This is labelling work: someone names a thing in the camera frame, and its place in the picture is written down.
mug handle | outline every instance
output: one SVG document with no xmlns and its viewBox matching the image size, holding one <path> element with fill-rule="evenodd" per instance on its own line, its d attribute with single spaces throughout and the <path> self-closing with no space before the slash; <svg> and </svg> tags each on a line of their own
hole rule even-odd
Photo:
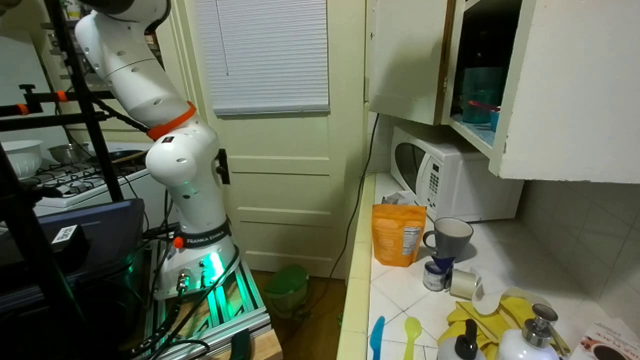
<svg viewBox="0 0 640 360">
<path fill-rule="evenodd" d="M 435 255 L 438 252 L 438 249 L 435 246 L 430 246 L 427 245 L 427 238 L 431 235 L 435 235 L 436 231 L 435 230 L 429 230 L 426 233 L 424 233 L 424 235 L 422 235 L 422 242 L 424 244 L 424 246 L 427 247 L 427 249 L 433 251 L 433 254 Z"/>
</svg>

white bottle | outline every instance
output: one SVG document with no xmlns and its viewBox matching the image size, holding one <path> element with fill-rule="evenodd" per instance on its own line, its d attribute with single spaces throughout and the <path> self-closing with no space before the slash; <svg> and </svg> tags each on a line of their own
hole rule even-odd
<svg viewBox="0 0 640 360">
<path fill-rule="evenodd" d="M 476 343 L 477 324 L 468 319 L 464 335 L 449 338 L 438 347 L 437 360 L 486 360 Z"/>
<path fill-rule="evenodd" d="M 535 319 L 525 321 L 522 331 L 507 330 L 498 347 L 498 360 L 559 360 L 551 347 L 552 323 L 558 320 L 556 312 L 543 304 L 533 305 Z"/>
</svg>

plastic bag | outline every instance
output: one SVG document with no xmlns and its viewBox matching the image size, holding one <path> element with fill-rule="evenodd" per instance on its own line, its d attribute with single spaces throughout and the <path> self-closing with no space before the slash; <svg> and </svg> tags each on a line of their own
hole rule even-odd
<svg viewBox="0 0 640 360">
<path fill-rule="evenodd" d="M 407 267 L 418 256 L 427 211 L 424 206 L 377 204 L 371 232 L 374 256 L 382 265 Z"/>
</svg>

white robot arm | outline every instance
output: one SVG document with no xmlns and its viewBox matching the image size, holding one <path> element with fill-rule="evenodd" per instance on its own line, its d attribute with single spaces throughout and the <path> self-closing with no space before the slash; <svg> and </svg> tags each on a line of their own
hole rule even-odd
<svg viewBox="0 0 640 360">
<path fill-rule="evenodd" d="M 170 11 L 169 0 L 83 0 L 94 11 L 76 26 L 76 38 L 96 73 L 129 115 L 152 130 L 151 176 L 177 206 L 180 229 L 159 276 L 157 299 L 176 294 L 180 273 L 189 291 L 213 283 L 231 263 L 235 247 L 221 190 L 212 174 L 220 143 L 195 107 L 183 99 L 149 50 L 145 30 Z"/>
</svg>

yellow plastic spoon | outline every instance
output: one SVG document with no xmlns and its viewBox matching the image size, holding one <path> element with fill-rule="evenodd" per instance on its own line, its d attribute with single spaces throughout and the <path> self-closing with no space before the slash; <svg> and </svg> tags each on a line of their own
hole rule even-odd
<svg viewBox="0 0 640 360">
<path fill-rule="evenodd" d="M 404 350 L 404 360 L 413 360 L 413 344 L 415 340 L 422 334 L 422 326 L 416 318 L 407 318 L 404 322 L 404 331 L 406 331 L 406 349 Z"/>
</svg>

